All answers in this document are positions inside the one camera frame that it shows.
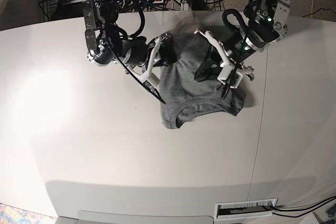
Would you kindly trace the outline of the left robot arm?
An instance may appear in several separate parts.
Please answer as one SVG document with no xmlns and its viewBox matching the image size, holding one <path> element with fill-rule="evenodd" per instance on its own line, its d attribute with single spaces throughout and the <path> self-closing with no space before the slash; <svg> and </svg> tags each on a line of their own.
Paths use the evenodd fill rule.
<svg viewBox="0 0 336 224">
<path fill-rule="evenodd" d="M 223 84 L 222 97 L 230 89 L 239 87 L 244 76 L 254 79 L 254 69 L 245 66 L 244 61 L 256 52 L 262 52 L 269 45 L 287 35 L 287 20 L 292 0 L 249 0 L 243 13 L 227 9 L 222 21 L 231 36 L 221 42 L 211 31 L 194 31 L 209 44 L 207 55 L 194 79 L 197 82 L 218 80 Z"/>
</svg>

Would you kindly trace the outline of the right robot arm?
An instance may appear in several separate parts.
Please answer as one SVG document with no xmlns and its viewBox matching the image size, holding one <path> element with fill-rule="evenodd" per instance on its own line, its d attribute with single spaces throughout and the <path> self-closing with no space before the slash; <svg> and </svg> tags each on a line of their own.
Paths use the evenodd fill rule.
<svg viewBox="0 0 336 224">
<path fill-rule="evenodd" d="M 151 42 L 141 36 L 145 26 L 143 3 L 145 0 L 83 0 L 82 9 L 89 61 L 99 66 L 117 61 L 136 81 L 149 88 L 160 82 L 153 68 L 168 66 L 175 58 L 168 47 L 171 34 L 163 33 Z M 140 16 L 140 26 L 132 34 L 117 25 L 124 8 L 133 9 Z"/>
</svg>

